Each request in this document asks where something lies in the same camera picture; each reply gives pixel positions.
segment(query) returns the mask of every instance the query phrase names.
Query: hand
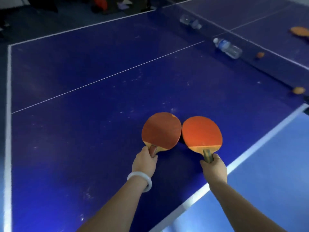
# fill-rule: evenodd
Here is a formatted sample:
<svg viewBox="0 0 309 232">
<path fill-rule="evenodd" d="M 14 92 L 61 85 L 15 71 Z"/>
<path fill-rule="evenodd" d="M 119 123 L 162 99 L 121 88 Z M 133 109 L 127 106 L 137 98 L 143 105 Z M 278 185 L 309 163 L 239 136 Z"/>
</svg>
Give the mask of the hand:
<svg viewBox="0 0 309 232">
<path fill-rule="evenodd" d="M 213 162 L 206 163 L 204 160 L 200 161 L 203 168 L 203 173 L 209 186 L 218 182 L 227 183 L 227 169 L 224 162 L 217 154 L 213 154 Z"/>
<path fill-rule="evenodd" d="M 153 158 L 150 157 L 148 147 L 143 147 L 139 152 L 132 164 L 132 172 L 143 172 L 150 178 L 155 172 L 157 165 L 158 156 L 155 155 Z"/>
</svg>

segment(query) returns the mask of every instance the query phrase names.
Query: ping pong table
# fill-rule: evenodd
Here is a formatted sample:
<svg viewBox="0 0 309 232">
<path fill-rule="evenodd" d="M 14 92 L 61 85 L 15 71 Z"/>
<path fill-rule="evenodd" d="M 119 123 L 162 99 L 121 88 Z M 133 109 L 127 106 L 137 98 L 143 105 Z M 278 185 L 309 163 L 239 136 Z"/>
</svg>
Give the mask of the ping pong table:
<svg viewBox="0 0 309 232">
<path fill-rule="evenodd" d="M 199 16 L 210 13 L 204 19 L 214 17 L 203 26 L 210 37 L 238 37 L 230 30 L 240 25 L 252 26 L 245 32 L 257 37 L 256 24 L 293 8 L 278 2 L 279 9 L 273 4 L 261 13 L 257 6 L 234 19 L 211 9 L 199 13 L 208 0 L 180 5 L 197 8 Z M 232 60 L 205 34 L 168 18 L 170 13 L 180 17 L 175 8 L 9 46 L 5 232 L 75 231 L 125 183 L 143 147 L 142 127 L 156 112 L 171 112 L 182 123 L 195 115 L 215 121 L 223 136 L 218 153 L 229 165 L 291 113 L 307 108 L 280 78 L 259 70 L 272 71 L 280 63 L 307 73 L 307 58 L 288 60 L 288 49 L 284 54 L 274 48 L 263 62 Z M 238 42 L 247 44 L 244 38 Z M 250 53 L 267 47 L 250 44 Z M 304 52 L 300 45 L 298 50 Z M 308 82 L 304 74 L 289 73 L 284 71 L 281 81 Z M 201 159 L 182 141 L 159 153 L 152 190 L 141 197 L 132 231 L 162 230 L 209 190 Z"/>
</svg>

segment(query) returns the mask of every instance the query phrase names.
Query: wooden paddle handle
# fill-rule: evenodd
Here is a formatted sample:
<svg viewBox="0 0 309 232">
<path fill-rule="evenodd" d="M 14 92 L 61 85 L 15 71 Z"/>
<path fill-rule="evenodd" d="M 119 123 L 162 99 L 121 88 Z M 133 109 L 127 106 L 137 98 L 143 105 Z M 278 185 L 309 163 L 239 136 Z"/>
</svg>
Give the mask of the wooden paddle handle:
<svg viewBox="0 0 309 232">
<path fill-rule="evenodd" d="M 158 147 L 154 146 L 154 145 L 151 145 L 150 148 L 149 148 L 149 154 L 150 154 L 150 157 L 153 158 L 155 156 L 155 152 L 157 150 Z"/>
<path fill-rule="evenodd" d="M 205 160 L 205 162 L 210 164 L 214 160 L 210 150 L 208 150 L 208 149 L 203 150 L 203 153 L 204 153 L 204 160 Z"/>
</svg>

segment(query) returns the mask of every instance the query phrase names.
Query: plastic water bottle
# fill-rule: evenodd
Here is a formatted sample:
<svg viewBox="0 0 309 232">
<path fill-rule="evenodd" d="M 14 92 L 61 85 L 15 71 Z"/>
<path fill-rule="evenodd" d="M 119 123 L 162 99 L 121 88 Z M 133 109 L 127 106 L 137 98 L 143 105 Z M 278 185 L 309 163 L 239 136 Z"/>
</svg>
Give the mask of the plastic water bottle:
<svg viewBox="0 0 309 232">
<path fill-rule="evenodd" d="M 213 42 L 215 43 L 217 48 L 219 48 L 222 52 L 226 53 L 233 59 L 239 58 L 241 56 L 241 53 L 243 52 L 240 48 L 232 45 L 229 41 L 225 39 L 215 38 Z"/>
<path fill-rule="evenodd" d="M 188 15 L 182 15 L 179 21 L 185 25 L 191 26 L 193 29 L 201 29 L 202 25 L 199 23 L 198 19 L 192 18 Z"/>
</svg>

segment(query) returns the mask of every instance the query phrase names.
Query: blue table surface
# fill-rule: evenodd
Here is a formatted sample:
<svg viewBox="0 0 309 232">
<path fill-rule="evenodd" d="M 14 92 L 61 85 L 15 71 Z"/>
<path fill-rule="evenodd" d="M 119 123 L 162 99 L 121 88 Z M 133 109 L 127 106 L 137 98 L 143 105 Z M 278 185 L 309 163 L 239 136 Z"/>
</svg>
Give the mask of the blue table surface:
<svg viewBox="0 0 309 232">
<path fill-rule="evenodd" d="M 13 112 L 169 54 L 12 115 L 14 231 L 75 231 L 125 183 L 156 112 L 211 118 L 229 164 L 302 103 L 211 42 L 180 50 L 202 39 L 177 28 L 182 37 L 150 12 L 12 47 Z M 200 159 L 183 142 L 159 153 L 132 231 L 150 230 L 206 183 Z"/>
</svg>

